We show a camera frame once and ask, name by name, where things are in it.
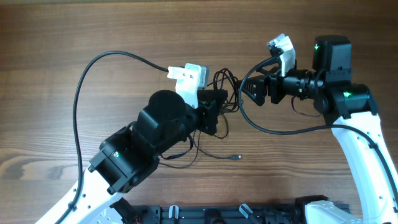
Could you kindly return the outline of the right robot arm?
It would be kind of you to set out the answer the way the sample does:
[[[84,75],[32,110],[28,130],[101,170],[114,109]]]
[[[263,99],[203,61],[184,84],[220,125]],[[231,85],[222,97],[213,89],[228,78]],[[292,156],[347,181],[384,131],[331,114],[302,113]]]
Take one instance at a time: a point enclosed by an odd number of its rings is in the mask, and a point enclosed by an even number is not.
[[[302,223],[396,223],[397,171],[387,149],[381,119],[370,89],[352,81],[352,45],[342,35],[316,37],[311,70],[297,68],[294,46],[281,34],[268,42],[271,56],[254,66],[240,81],[238,97],[257,105],[266,97],[273,104],[285,96],[311,99],[324,128],[332,131],[349,164],[363,216],[342,211],[327,198],[301,198]]]

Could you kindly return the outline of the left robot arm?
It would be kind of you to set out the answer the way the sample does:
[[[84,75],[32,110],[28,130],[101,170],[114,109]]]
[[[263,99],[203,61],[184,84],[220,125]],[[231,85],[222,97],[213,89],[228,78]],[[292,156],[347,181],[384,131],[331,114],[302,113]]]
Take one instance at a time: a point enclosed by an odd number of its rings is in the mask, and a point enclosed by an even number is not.
[[[195,130],[216,133],[226,90],[200,90],[193,108],[174,91],[160,90],[136,119],[105,139],[75,184],[39,223],[92,223],[158,168],[159,156]]]

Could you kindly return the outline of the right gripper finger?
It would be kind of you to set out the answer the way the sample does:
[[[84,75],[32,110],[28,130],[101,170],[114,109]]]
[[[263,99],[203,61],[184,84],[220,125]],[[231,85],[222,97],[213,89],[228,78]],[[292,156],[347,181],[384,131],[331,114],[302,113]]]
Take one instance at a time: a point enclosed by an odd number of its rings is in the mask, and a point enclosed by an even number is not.
[[[256,65],[254,68],[256,72],[261,73],[267,77],[278,77],[281,74],[281,69],[276,64],[272,64],[271,67]]]
[[[244,83],[242,93],[245,93],[258,106],[262,106],[267,96],[268,81],[269,78],[265,75],[248,78]]]

